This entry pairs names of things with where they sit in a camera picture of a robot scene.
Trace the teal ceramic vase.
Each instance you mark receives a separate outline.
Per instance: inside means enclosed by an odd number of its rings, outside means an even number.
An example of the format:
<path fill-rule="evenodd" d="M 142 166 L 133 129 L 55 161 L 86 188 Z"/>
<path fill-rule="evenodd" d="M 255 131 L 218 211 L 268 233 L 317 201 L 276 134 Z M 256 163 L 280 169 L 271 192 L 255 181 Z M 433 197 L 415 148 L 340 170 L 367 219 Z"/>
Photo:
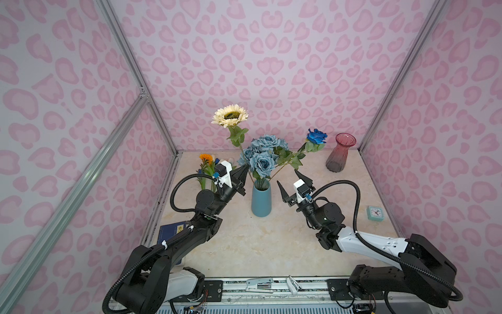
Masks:
<path fill-rule="evenodd" d="M 252 191 L 252 213 L 256 217 L 266 217 L 271 213 L 271 186 L 266 179 L 257 180 Z"/>

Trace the dusty blue rose bouquet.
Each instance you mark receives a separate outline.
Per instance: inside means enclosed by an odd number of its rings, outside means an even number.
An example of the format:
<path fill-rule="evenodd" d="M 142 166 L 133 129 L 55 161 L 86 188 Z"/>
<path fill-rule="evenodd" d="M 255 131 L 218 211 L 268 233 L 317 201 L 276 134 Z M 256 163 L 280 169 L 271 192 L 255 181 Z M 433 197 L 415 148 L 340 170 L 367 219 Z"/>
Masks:
<path fill-rule="evenodd" d="M 290 165 L 297 170 L 302 166 L 301 160 L 305 156 L 303 149 L 291 151 L 285 139 L 264 135 L 252 140 L 250 145 L 241 151 L 237 162 L 240 166 L 248 166 L 257 190 L 267 190 L 277 168 L 281 170 Z"/>

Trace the orange carnation stem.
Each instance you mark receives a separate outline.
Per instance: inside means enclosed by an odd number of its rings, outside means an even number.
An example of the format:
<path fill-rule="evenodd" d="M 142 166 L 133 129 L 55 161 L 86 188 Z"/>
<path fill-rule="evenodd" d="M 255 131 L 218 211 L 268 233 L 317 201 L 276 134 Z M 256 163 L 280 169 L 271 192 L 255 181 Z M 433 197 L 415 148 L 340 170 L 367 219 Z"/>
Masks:
<path fill-rule="evenodd" d="M 213 176 L 215 166 L 215 159 L 213 158 L 213 156 L 211 156 L 210 154 L 201 154 L 199 158 L 201 160 L 201 163 L 197 172 L 199 174 Z M 199 177 L 197 178 L 197 180 L 199 181 L 202 190 L 214 191 L 214 183 L 211 179 Z"/>

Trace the blue rose stem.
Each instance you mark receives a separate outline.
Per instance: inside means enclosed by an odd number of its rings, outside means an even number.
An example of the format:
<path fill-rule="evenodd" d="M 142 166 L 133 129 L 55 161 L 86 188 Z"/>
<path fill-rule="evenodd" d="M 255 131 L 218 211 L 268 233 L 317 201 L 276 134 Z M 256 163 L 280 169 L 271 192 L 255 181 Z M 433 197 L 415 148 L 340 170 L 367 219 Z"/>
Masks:
<path fill-rule="evenodd" d="M 284 147 L 275 147 L 273 152 L 278 155 L 278 170 L 277 173 L 272 175 L 272 178 L 274 178 L 274 176 L 285 166 L 291 166 L 295 170 L 299 170 L 299 168 L 303 165 L 301 162 L 302 159 L 310 153 L 316 153 L 322 150 L 326 146 L 327 140 L 327 133 L 318 129 L 309 129 L 303 145 L 295 152 Z"/>

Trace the cream sunflower stem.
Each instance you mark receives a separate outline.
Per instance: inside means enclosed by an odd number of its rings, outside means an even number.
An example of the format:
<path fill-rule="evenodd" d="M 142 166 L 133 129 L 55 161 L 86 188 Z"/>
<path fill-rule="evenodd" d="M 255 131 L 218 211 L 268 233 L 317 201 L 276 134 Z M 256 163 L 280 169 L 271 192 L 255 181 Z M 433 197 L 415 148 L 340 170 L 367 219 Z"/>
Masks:
<path fill-rule="evenodd" d="M 212 124 L 218 125 L 228 131 L 227 140 L 234 146 L 240 149 L 244 163 L 248 163 L 249 154 L 248 148 L 244 148 L 248 128 L 242 127 L 241 124 L 248 120 L 248 111 L 239 104 L 227 105 L 218 109 L 213 115 Z"/>

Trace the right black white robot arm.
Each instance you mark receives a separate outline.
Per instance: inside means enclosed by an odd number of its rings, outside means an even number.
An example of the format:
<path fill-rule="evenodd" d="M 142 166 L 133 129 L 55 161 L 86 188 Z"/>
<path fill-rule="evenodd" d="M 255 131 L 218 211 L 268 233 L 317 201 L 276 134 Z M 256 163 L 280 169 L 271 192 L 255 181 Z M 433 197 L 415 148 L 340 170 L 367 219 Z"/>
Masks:
<path fill-rule="evenodd" d="M 325 250 L 354 253 L 380 260 L 384 267 L 358 264 L 346 282 L 355 298 L 375 293 L 412 294 L 430 306 L 448 307 L 464 296 L 455 285 L 457 268 L 428 239 L 419 234 L 409 238 L 392 238 L 358 230 L 361 201 L 359 186 L 349 180 L 337 180 L 316 189 L 312 179 L 296 172 L 295 192 L 288 194 L 279 186 L 282 201 L 305 217 L 307 226 L 317 231 L 316 238 Z M 321 193 L 337 185 L 348 185 L 356 193 L 352 226 L 347 226 L 341 208 Z"/>

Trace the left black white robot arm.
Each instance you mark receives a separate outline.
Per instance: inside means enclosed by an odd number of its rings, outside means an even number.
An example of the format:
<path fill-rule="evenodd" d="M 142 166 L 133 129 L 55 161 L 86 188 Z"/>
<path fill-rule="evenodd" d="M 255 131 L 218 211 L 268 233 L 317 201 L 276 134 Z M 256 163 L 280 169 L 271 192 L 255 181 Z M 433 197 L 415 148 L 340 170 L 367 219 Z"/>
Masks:
<path fill-rule="evenodd" d="M 218 214 L 236 194 L 246 193 L 248 169 L 247 165 L 233 169 L 229 162 L 222 161 L 214 175 L 194 173 L 178 182 L 174 193 L 188 180 L 199 177 L 212 180 L 217 191 L 198 192 L 196 205 L 191 209 L 194 216 L 182 232 L 152 247 L 140 245 L 133 250 L 120 277 L 103 299 L 103 313 L 115 312 L 111 300 L 123 306 L 120 313 L 156 313 L 166 300 L 176 298 L 176 294 L 168 293 L 181 286 L 171 277 L 173 267 L 216 235 L 222 224 Z"/>

